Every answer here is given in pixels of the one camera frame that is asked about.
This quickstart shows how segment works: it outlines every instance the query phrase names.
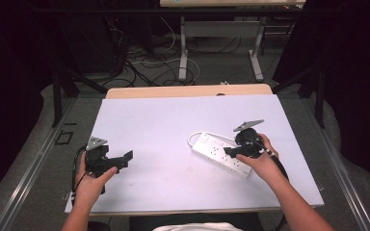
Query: person's left hand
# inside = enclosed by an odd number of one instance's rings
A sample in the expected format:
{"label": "person's left hand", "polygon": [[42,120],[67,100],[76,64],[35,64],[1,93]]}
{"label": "person's left hand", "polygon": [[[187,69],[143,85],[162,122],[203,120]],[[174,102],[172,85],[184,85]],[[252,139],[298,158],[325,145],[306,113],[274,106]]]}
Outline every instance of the person's left hand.
{"label": "person's left hand", "polygon": [[98,178],[94,178],[93,174],[86,172],[86,152],[80,158],[80,167],[76,175],[76,183],[78,184],[76,191],[76,198],[74,206],[83,206],[86,209],[91,209],[95,201],[100,197],[101,190],[104,185],[109,181],[117,168],[111,167],[104,174]]}

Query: black curtain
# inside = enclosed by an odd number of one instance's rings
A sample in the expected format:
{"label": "black curtain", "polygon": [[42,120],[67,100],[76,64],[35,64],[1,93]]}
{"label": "black curtain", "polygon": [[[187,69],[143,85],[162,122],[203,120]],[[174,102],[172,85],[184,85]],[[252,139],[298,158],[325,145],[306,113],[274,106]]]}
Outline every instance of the black curtain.
{"label": "black curtain", "polygon": [[50,76],[27,17],[0,1],[0,181],[38,121]]}
{"label": "black curtain", "polygon": [[305,7],[351,9],[341,35],[334,32],[335,18],[303,18],[294,29],[280,59],[274,79],[286,83],[326,49],[325,41],[337,38],[327,65],[325,98],[334,109],[341,131],[341,153],[370,171],[370,1],[308,0]]}

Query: white tabletop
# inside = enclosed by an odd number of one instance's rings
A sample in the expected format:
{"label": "white tabletop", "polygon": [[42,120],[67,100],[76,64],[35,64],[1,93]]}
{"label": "white tabletop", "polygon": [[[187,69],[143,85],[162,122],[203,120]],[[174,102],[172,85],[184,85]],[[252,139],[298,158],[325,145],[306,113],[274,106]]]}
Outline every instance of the white tabletop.
{"label": "white tabletop", "polygon": [[187,143],[197,131],[233,138],[235,127],[258,119],[265,122],[254,129],[271,139],[293,187],[310,205],[323,205],[276,95],[104,99],[92,135],[108,141],[109,158],[130,150],[134,158],[107,183],[92,215],[278,209],[275,195],[254,171],[248,178],[232,174]]}
{"label": "white tabletop", "polygon": [[160,0],[162,7],[252,7],[303,4],[305,0]]}

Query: black mechanical part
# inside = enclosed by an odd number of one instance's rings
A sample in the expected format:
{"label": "black mechanical part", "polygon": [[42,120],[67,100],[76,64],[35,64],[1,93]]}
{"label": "black mechanical part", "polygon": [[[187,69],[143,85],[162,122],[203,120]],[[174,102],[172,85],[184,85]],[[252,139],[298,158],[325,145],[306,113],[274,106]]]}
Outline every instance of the black mechanical part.
{"label": "black mechanical part", "polygon": [[133,151],[129,151],[122,157],[109,159],[106,153],[109,151],[108,145],[101,145],[86,152],[86,171],[93,172],[95,177],[98,178],[104,172],[106,172],[111,167],[117,167],[116,174],[122,168],[128,167],[128,162],[133,159]]}
{"label": "black mechanical part", "polygon": [[224,151],[231,158],[236,158],[237,154],[242,154],[251,158],[258,158],[264,151],[263,149],[263,140],[257,132],[248,128],[236,135],[235,142],[240,145],[234,148],[224,147]]}

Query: electrical outlet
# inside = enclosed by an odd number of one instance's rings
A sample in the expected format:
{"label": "electrical outlet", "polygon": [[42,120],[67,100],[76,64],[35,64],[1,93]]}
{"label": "electrical outlet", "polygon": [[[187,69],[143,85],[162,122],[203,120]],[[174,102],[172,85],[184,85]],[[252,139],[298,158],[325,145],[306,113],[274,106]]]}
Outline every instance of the electrical outlet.
{"label": "electrical outlet", "polygon": [[235,146],[206,133],[201,133],[198,140],[192,146],[192,150],[232,173],[245,178],[248,177],[251,172],[251,167],[225,154],[224,147]]}

